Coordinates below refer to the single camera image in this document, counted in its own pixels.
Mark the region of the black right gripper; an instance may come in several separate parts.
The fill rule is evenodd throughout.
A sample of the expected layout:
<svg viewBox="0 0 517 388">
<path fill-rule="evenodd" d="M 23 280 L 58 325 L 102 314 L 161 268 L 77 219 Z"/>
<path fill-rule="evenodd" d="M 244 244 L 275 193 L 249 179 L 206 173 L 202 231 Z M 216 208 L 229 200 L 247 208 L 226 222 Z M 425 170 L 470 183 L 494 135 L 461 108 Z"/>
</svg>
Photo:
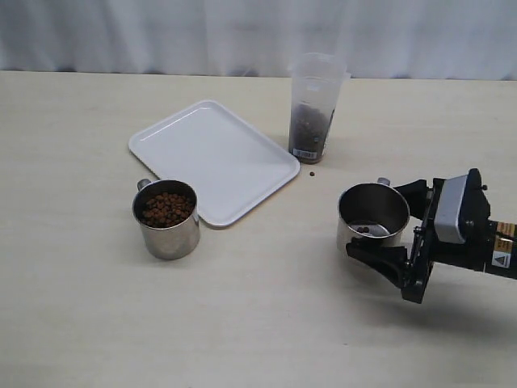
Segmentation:
<svg viewBox="0 0 517 388">
<path fill-rule="evenodd" d="M 490 203 L 481 173 L 471 168 L 460 209 L 460 232 L 464 244 L 440 242 L 435 233 L 435 212 L 443 183 L 434 178 L 429 187 L 425 179 L 396 186 L 406 200 L 410 216 L 421 221 L 414 228 L 413 246 L 385 247 L 365 238 L 353 238 L 346 244 L 347 255 L 379 272 L 401 289 L 404 300 L 421 303 L 434 264 L 446 264 L 475 272 L 485 269 L 488 246 L 493 241 L 490 231 Z"/>
</svg>

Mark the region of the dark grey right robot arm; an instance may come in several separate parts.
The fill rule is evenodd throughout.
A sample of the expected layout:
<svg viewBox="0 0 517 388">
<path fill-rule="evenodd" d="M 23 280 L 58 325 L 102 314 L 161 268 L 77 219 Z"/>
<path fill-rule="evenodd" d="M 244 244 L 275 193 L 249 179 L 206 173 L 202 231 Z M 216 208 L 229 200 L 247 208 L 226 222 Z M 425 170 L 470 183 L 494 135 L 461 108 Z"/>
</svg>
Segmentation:
<svg viewBox="0 0 517 388">
<path fill-rule="evenodd" d="M 391 186 L 380 177 L 338 200 L 338 249 L 422 303 L 436 263 L 514 279 L 516 225 L 494 221 L 481 173 Z"/>
</svg>

